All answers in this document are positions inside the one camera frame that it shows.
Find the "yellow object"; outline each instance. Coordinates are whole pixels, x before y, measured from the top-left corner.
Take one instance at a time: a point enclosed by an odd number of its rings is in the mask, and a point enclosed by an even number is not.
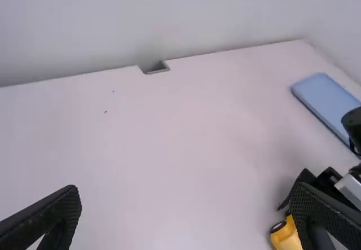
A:
[[[292,215],[286,221],[274,225],[270,231],[271,242],[276,250],[302,250]]]

